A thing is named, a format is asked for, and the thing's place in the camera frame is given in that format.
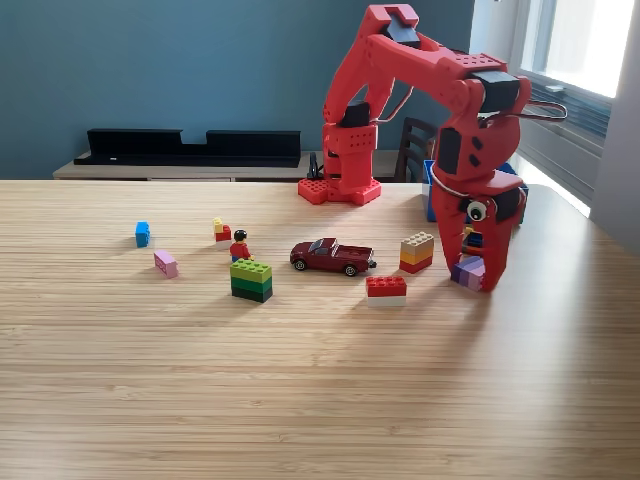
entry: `white wall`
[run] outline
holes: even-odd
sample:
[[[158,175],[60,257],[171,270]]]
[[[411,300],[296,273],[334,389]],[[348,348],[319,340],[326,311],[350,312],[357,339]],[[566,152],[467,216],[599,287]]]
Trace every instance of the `white wall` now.
[[[609,131],[596,181],[591,219],[640,254],[640,2],[636,2]]]
[[[470,53],[486,53],[508,62],[518,14],[518,0],[476,0]]]

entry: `toy car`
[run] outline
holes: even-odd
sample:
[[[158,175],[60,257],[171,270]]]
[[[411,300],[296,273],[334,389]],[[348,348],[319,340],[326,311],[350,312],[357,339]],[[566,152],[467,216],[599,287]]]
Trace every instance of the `toy car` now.
[[[289,261],[296,270],[314,268],[344,272],[349,277],[376,267],[372,249],[339,245],[335,238],[299,243],[291,250]]]

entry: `green lego brick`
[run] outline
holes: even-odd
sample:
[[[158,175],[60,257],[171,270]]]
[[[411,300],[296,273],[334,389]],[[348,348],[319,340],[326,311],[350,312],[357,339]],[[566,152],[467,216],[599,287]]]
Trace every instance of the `green lego brick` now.
[[[240,259],[229,267],[232,278],[242,278],[250,282],[264,283],[271,278],[271,267],[264,263]]]
[[[273,295],[273,289],[269,289],[264,293],[252,292],[251,290],[244,290],[243,288],[231,287],[231,295],[234,297],[244,298],[246,300],[253,300],[254,302],[264,303]]]
[[[271,288],[273,285],[273,279],[267,278],[267,281],[264,283],[258,282],[250,282],[249,280],[245,280],[244,278],[231,277],[231,286],[242,288],[243,290],[251,290],[256,293],[264,293]]]

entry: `cable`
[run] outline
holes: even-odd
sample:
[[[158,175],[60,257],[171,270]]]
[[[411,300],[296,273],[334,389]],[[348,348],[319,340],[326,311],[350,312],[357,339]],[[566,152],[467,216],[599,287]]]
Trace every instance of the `cable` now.
[[[562,112],[562,114],[559,116],[553,116],[553,115],[538,115],[535,113],[496,113],[495,115],[490,115],[488,117],[480,119],[479,121],[480,128],[485,128],[489,124],[489,122],[496,120],[498,118],[517,117],[517,118],[526,118],[528,120],[539,120],[542,122],[559,123],[559,122],[564,122],[568,115],[567,107],[565,107],[560,103],[543,102],[540,100],[530,100],[529,103],[527,103],[527,105],[531,105],[534,107],[552,108],[554,110],[559,110],[560,112]]]
[[[468,193],[462,193],[459,192],[457,190],[454,190],[453,188],[447,187],[444,183],[442,183],[442,181],[436,176],[436,173],[433,171],[433,167],[436,163],[433,162],[431,164],[431,178],[433,179],[434,182],[436,182],[436,184],[443,189],[445,192],[453,195],[454,197],[459,197],[459,198],[467,198],[469,197]]]
[[[384,118],[384,119],[376,118],[373,121],[377,123],[387,123],[393,120],[393,117],[395,117],[396,114],[400,111],[400,109],[404,107],[404,104],[407,103],[407,100],[409,100],[409,97],[411,96],[412,93],[413,93],[413,87],[409,87],[409,90],[407,90],[407,93],[404,94],[404,97],[402,97],[402,100],[400,100],[400,103],[398,103],[398,105],[396,105],[396,107],[391,111],[391,113],[387,115],[387,118]]]

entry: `lego minifigure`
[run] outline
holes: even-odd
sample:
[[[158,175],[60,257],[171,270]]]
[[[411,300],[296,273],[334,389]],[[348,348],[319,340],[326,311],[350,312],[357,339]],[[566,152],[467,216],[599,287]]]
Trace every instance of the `lego minifigure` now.
[[[229,248],[229,254],[231,255],[231,262],[235,262],[239,258],[245,260],[253,260],[253,255],[249,253],[249,247],[247,247],[247,232],[245,230],[236,230],[233,233],[233,239],[235,243]]]

